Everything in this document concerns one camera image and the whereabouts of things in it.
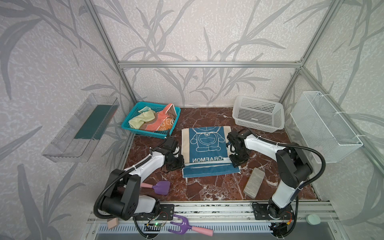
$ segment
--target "purple toy fork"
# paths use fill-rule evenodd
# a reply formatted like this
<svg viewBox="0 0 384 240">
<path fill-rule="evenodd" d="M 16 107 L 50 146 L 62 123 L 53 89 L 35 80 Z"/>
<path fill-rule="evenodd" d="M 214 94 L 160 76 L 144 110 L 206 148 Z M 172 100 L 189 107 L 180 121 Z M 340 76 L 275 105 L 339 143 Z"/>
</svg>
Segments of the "purple toy fork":
<svg viewBox="0 0 384 240">
<path fill-rule="evenodd" d="M 202 234 L 205 234 L 205 235 L 208 235 L 208 236 L 211 236 L 211 237 L 214 234 L 214 231 L 212 229 L 203 228 L 203 227 L 195 227 L 195 226 L 189 225 L 188 219 L 186 217 L 183 217 L 183 216 L 180 216 L 180 215 L 176 215 L 176 214 L 174 214 L 173 216 L 174 217 L 178 217 L 178 218 L 180 218 L 183 221 L 182 222 L 170 222 L 171 224 L 180 227 L 180 231 L 175 231 L 175 230 L 172 230 L 172 229 L 168 229 L 168 231 L 171 232 L 171 233 L 184 234 L 184 233 L 186 233 L 188 231 L 188 229 L 191 229 L 192 231 L 195 231 L 195 232 L 198 232 L 198 233 L 202 233 Z"/>
</svg>

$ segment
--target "pink handle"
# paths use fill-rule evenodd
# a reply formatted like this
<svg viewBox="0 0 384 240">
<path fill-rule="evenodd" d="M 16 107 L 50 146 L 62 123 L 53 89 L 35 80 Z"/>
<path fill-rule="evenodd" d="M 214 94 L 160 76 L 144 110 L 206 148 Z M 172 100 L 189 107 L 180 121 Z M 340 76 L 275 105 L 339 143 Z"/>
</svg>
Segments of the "pink handle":
<svg viewBox="0 0 384 240">
<path fill-rule="evenodd" d="M 214 234 L 214 231 L 212 229 L 207 229 L 207 228 L 203 228 L 203 227 L 192 226 L 192 231 L 195 231 L 195 232 L 198 232 L 198 233 L 202 233 L 202 234 L 205 234 L 205 235 L 208 235 L 208 236 L 211 236 L 211 237 Z"/>
<path fill-rule="evenodd" d="M 140 187 L 146 187 L 146 188 L 152 188 L 152 184 L 148 184 L 148 183 L 145 183 L 145 182 L 142 182 L 141 184 L 140 184 Z"/>
</svg>

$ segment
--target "white wire mesh basket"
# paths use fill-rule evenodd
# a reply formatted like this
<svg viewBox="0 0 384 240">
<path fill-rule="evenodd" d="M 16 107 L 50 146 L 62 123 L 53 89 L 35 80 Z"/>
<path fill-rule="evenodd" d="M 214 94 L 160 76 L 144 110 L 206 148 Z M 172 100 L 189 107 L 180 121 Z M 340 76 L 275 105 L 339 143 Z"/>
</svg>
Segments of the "white wire mesh basket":
<svg viewBox="0 0 384 240">
<path fill-rule="evenodd" d="M 362 146 L 340 112 L 319 91 L 303 92 L 291 116 L 308 147 L 322 153 L 326 162 L 338 162 Z"/>
<path fill-rule="evenodd" d="M 265 132 L 284 128 L 283 105 L 260 98 L 237 96 L 232 117 L 237 125 Z"/>
</svg>

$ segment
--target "purple shovel blade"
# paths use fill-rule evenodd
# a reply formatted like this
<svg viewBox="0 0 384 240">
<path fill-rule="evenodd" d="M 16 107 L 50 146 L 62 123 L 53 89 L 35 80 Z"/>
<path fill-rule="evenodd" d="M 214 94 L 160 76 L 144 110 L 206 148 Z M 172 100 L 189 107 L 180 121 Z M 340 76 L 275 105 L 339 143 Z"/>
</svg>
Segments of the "purple shovel blade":
<svg viewBox="0 0 384 240">
<path fill-rule="evenodd" d="M 170 181 L 160 181 L 156 185 L 153 185 L 152 188 L 155 190 L 156 194 L 167 195 L 169 192 Z"/>
</svg>

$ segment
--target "blue towel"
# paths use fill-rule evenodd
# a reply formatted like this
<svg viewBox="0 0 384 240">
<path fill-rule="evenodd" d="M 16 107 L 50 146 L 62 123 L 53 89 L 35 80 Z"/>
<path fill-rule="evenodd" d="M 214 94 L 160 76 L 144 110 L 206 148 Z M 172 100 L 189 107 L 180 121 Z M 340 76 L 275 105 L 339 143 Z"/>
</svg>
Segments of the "blue towel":
<svg viewBox="0 0 384 240">
<path fill-rule="evenodd" d="M 234 168 L 226 148 L 230 126 L 196 127 L 182 130 L 183 177 L 205 177 L 240 172 Z"/>
</svg>

